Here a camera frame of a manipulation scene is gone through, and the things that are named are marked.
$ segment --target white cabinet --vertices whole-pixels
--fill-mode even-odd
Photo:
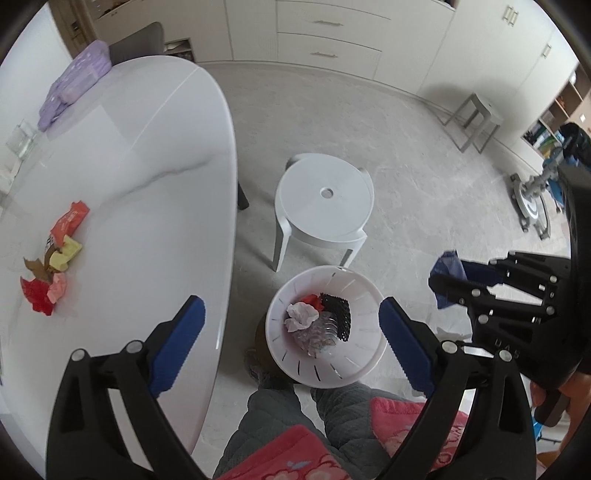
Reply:
[[[380,52],[331,38],[279,34],[279,61],[371,78]]]
[[[504,117],[515,114],[510,100],[554,26],[533,0],[509,2],[459,2],[419,96],[454,111],[470,93],[479,92]]]
[[[453,10],[434,0],[395,1],[374,80],[416,94],[452,21]]]
[[[109,45],[156,22],[157,0],[129,0],[95,21],[99,38]]]
[[[509,148],[519,142],[530,125],[554,102],[577,64],[572,48],[555,28],[552,38],[539,52],[534,69],[511,98],[514,115],[505,118],[496,138]]]
[[[219,0],[130,0],[95,21],[108,44],[160,22],[165,41],[191,39],[195,61],[231,60],[226,8]]]
[[[277,61],[277,2],[226,0],[234,60]]]
[[[314,35],[382,50],[390,20],[377,15],[308,2],[277,2],[279,33]]]
[[[310,0],[300,0],[302,3],[308,3]],[[394,14],[399,0],[313,0],[311,3],[334,5],[335,7],[350,8],[360,12],[379,15],[380,17],[391,18]]]

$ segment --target person's hand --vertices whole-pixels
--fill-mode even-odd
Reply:
[[[569,431],[564,437],[557,452],[548,452],[547,454],[538,455],[539,460],[546,466],[549,466],[554,460],[556,460],[556,457],[558,457],[564,447],[568,445],[570,439],[583,421],[583,417],[587,413],[587,409],[591,404],[591,375],[575,372],[559,390],[570,398],[570,405],[566,409],[570,416]],[[531,398],[533,403],[532,406],[538,407],[544,403],[544,400],[546,400],[546,391],[532,382]]]

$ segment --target gray chair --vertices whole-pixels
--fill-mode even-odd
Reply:
[[[109,46],[111,63],[117,65],[127,60],[164,54],[164,29],[160,22],[132,33],[129,37]]]

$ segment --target white basket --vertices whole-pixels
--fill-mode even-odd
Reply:
[[[308,356],[288,334],[283,321],[287,306],[309,294],[327,293],[349,302],[351,332],[347,342],[318,358]],[[315,388],[349,385],[367,375],[386,350],[378,323],[379,304],[384,299],[378,288],[363,275],[342,267],[314,267],[292,278],[273,298],[265,334],[275,362],[291,378]]]

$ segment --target black mesh item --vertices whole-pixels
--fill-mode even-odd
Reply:
[[[586,167],[591,167],[591,139],[587,132],[575,123],[567,123],[560,127],[560,133],[571,142],[564,148],[564,157],[571,155]]]
[[[332,312],[337,321],[337,336],[340,340],[346,342],[351,333],[351,311],[349,302],[339,297],[333,297],[327,293],[320,294],[322,306],[329,312]]]

